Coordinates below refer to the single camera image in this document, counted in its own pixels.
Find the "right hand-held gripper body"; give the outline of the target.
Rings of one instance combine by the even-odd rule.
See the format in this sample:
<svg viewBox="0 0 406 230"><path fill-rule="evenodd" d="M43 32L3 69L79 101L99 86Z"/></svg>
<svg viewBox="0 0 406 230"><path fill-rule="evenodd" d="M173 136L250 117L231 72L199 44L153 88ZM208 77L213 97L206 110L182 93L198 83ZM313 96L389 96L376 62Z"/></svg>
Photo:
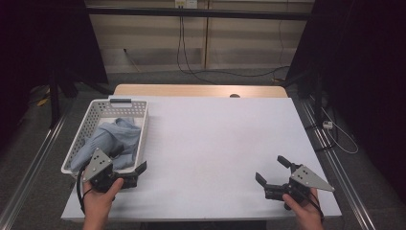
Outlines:
<svg viewBox="0 0 406 230"><path fill-rule="evenodd" d="M328 192L335 191L334 187L305 165L290 164L287 168L291 171L287 183L283 185L272 185L268 184L266 180L263 180L263 189L266 199L282 201L282 196L288 194L296 202L302 202L309 197L311 188Z"/></svg>

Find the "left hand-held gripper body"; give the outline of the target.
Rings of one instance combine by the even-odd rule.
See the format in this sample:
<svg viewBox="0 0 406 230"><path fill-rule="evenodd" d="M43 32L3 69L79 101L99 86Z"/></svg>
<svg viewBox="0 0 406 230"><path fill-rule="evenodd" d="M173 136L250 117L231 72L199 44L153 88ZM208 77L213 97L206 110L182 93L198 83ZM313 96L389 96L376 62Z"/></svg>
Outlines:
<svg viewBox="0 0 406 230"><path fill-rule="evenodd" d="M113 170L113 160L101 149L96 149L90 157L82 175L82 182L89 182L91 188L106 193L118 179L122 178L123 189L135 188L138 184L138 172L119 173Z"/></svg>

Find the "light blue ribbed garment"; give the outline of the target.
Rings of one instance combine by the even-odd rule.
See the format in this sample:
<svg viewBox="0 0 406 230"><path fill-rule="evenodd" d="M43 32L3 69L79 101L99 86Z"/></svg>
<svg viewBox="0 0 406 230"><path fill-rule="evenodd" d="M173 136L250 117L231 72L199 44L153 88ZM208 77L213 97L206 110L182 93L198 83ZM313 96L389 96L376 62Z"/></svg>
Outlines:
<svg viewBox="0 0 406 230"><path fill-rule="evenodd" d="M134 152L138 148L142 129L129 117L117 118L113 123L102 123L71 161L71 170L77 173L79 168L90 159L96 148L109 153L117 146L123 145L124 151L113 158L113 169L122 170L135 163Z"/></svg>

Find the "white perforated plastic basket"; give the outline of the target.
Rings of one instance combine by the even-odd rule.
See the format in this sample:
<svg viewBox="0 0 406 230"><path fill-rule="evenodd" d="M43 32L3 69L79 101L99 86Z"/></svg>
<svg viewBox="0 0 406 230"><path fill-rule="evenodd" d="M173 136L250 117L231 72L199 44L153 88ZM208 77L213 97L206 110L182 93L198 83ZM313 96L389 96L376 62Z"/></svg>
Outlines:
<svg viewBox="0 0 406 230"><path fill-rule="evenodd" d="M61 172L77 177L79 163L92 155L98 145L91 146L90 141L101 128L107 128L115 138L106 142L103 151L119 143L124 144L124 153L114 157L113 170L118 173L133 173L142 164L147 137L148 106L145 101L131 99L110 99L92 101L81 121L76 136L61 166Z"/></svg>

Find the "person's right hand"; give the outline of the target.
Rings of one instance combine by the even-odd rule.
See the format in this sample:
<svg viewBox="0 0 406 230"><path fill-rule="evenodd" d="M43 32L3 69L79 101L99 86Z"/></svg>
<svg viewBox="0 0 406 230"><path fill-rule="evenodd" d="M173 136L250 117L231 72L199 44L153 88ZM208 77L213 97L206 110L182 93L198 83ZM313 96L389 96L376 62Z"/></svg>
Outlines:
<svg viewBox="0 0 406 230"><path fill-rule="evenodd" d="M325 230L319 211L308 201L297 203L290 195L284 194L283 201L296 215L299 230Z"/></svg>

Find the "person's left hand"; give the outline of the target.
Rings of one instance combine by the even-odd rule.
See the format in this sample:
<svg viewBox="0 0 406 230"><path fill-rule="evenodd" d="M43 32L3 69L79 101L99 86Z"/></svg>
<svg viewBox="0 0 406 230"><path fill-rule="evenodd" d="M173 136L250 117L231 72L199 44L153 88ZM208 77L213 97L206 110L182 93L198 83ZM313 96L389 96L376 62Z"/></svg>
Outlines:
<svg viewBox="0 0 406 230"><path fill-rule="evenodd" d="M98 193L92 189L90 182L83 184L86 192L84 196L84 223L82 230L103 230L108 221L108 215L112 207L113 199L124 184L122 178L118 178L106 193Z"/></svg>

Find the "wooden table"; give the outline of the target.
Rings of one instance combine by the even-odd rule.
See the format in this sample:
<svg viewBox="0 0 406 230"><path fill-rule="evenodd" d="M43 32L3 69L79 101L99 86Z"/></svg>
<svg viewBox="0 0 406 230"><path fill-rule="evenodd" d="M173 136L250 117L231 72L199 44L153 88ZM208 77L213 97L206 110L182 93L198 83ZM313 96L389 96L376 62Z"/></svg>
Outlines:
<svg viewBox="0 0 406 230"><path fill-rule="evenodd" d="M240 97L287 98L280 86L198 85L198 84L119 84L114 96Z"/></svg>

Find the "black curtain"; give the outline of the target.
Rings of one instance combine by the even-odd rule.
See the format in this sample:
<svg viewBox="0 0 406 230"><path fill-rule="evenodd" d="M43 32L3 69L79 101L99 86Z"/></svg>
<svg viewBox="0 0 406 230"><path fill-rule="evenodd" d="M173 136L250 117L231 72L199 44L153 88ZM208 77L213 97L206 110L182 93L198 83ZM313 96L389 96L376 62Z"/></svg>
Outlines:
<svg viewBox="0 0 406 230"><path fill-rule="evenodd" d="M84 0L0 0L0 149L28 109L31 89L107 83Z"/></svg>
<svg viewBox="0 0 406 230"><path fill-rule="evenodd" d="M304 71L406 204L406 0L314 0L288 76Z"/></svg>

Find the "black horizontal metal bar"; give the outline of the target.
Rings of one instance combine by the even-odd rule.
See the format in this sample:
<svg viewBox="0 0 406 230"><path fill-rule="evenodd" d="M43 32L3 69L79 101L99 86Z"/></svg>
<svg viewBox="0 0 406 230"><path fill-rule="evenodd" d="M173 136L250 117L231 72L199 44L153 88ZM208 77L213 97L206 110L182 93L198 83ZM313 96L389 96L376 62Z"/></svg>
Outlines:
<svg viewBox="0 0 406 230"><path fill-rule="evenodd" d="M161 9L161 8L119 8L105 6L88 6L90 14L141 15L141 16L178 16L204 18L237 18L306 21L311 13L273 12L273 11L223 11L198 9Z"/></svg>

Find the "aluminium floor rail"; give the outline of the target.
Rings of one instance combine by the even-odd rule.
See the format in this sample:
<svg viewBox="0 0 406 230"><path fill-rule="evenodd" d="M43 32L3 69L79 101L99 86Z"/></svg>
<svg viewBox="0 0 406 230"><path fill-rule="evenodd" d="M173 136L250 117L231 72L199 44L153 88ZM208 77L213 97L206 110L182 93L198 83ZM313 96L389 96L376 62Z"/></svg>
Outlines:
<svg viewBox="0 0 406 230"><path fill-rule="evenodd" d="M332 168L340 188L346 197L346 201L357 219L358 225L362 230L376 230L372 218L366 209L359 194L355 191L343 165L341 164L333 145L337 145L335 141L328 138L329 132L321 127L314 127L314 133L317 137L318 143L323 148L322 153L327 158L327 161Z"/></svg>
<svg viewBox="0 0 406 230"><path fill-rule="evenodd" d="M65 124L66 118L67 114L62 114L48 130L44 141L36 152L33 162L27 169L22 181L18 184L18 187L11 197L11 200L6 205L5 210L0 215L0 230L11 230L13 223L34 184L35 178L39 174L57 136Z"/></svg>

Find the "white wall socket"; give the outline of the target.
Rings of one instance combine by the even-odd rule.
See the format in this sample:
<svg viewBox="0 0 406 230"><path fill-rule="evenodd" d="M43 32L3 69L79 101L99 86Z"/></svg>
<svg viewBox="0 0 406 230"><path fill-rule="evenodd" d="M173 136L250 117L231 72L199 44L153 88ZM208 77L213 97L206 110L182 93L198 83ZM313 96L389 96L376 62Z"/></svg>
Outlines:
<svg viewBox="0 0 406 230"><path fill-rule="evenodd" d="M197 9L198 0L174 0L176 9Z"/></svg>

